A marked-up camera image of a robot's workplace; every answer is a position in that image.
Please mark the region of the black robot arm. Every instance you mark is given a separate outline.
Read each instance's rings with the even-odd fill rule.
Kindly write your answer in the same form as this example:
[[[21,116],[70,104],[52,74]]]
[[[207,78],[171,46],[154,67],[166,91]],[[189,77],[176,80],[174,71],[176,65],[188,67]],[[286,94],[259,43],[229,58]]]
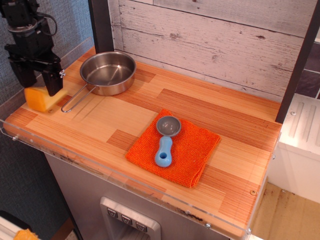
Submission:
[[[61,59],[53,53],[54,42],[48,24],[48,14],[38,12],[36,0],[2,0],[0,13],[7,21],[14,44],[5,45],[9,63],[24,88],[37,83],[35,72],[40,72],[49,96],[63,88],[64,70]]]

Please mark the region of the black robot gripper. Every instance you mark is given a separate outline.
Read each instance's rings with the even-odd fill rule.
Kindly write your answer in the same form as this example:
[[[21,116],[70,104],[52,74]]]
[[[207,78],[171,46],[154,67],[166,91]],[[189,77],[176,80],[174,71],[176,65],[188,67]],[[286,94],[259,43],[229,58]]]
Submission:
[[[48,20],[46,18],[9,18],[8,31],[14,44],[4,49],[9,53],[9,63],[19,83],[24,88],[36,82],[35,72],[42,74],[46,89],[53,97],[63,88],[65,70],[61,59],[53,53],[54,47]]]

